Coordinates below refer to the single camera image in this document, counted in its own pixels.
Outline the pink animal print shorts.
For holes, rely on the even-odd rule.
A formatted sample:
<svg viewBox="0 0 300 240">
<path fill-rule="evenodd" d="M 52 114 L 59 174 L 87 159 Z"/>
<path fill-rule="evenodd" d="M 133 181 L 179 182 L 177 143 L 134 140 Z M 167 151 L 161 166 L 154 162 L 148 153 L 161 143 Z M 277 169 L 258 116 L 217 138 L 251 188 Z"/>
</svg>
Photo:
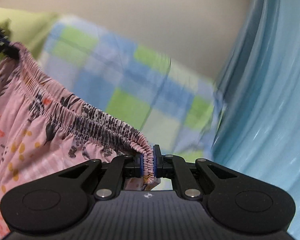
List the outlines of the pink animal print shorts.
<svg viewBox="0 0 300 240">
<path fill-rule="evenodd" d="M 154 154 L 146 137 L 46 75 L 30 51 L 15 43 L 19 59 L 0 61 L 0 201 L 12 188 L 90 159 L 108 163 L 135 150 L 143 174 L 129 190 L 151 190 Z M 9 229 L 0 213 L 0 239 Z"/>
</svg>

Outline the light blue curtain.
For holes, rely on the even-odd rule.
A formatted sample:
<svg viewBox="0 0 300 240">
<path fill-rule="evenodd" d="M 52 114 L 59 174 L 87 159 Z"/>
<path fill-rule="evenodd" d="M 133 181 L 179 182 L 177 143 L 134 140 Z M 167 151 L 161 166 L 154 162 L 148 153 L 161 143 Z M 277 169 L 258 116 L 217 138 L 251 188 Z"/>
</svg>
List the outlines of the light blue curtain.
<svg viewBox="0 0 300 240">
<path fill-rule="evenodd" d="M 252 0 L 217 88 L 214 161 L 286 190 L 300 239 L 300 0 Z"/>
</svg>

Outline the checkered blue green bed sheet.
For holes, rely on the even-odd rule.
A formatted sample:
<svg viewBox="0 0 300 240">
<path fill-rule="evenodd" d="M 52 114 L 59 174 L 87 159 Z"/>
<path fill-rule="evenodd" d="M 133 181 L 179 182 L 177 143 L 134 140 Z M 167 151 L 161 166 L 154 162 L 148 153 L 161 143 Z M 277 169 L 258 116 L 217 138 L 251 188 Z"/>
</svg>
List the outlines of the checkered blue green bed sheet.
<svg viewBox="0 0 300 240">
<path fill-rule="evenodd" d="M 0 8 L 0 26 L 47 75 L 139 129 L 163 154 L 212 158 L 222 106 L 209 78 L 72 15 Z"/>
</svg>

